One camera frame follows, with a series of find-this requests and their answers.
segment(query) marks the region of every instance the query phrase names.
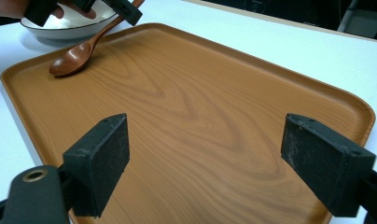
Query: person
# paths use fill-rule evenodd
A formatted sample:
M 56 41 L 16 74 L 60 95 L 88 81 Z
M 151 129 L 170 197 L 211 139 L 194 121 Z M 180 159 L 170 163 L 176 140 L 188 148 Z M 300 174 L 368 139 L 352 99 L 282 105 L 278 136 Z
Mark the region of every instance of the person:
M 21 19 L 23 18 L 23 14 L 25 13 L 25 10 L 30 2 L 31 0 L 0 0 L 0 17 Z M 82 16 L 89 19 L 94 19 L 96 17 L 94 10 L 91 9 L 89 12 L 84 12 L 80 8 L 76 7 L 72 3 L 72 0 L 58 0 L 58 2 L 62 5 L 72 8 L 74 11 L 77 11 Z M 64 12 L 61 7 L 57 6 L 52 14 L 55 17 L 61 19 Z

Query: spoon bowl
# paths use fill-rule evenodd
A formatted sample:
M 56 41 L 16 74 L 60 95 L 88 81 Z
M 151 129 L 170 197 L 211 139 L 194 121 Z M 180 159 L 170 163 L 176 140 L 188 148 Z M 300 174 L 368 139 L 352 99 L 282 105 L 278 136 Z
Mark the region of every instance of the spoon bowl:
M 133 5 L 140 7 L 143 2 L 144 0 L 134 0 Z M 124 21 L 124 18 L 117 16 L 91 39 L 67 51 L 49 67 L 49 73 L 55 77 L 67 77 L 79 72 L 89 61 L 101 37 L 122 21 Z

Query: wood grain surface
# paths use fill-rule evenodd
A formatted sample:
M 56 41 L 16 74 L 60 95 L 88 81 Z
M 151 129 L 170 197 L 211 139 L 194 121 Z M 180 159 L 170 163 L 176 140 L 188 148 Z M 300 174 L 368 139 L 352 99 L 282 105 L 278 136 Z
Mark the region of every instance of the wood grain surface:
M 127 113 L 127 169 L 102 217 L 78 223 L 328 223 L 281 159 L 286 113 L 362 146 L 375 121 L 346 91 L 162 24 L 104 37 L 84 71 L 55 78 L 49 66 L 64 52 L 12 66 L 2 81 L 45 164 L 61 165 L 99 120 Z

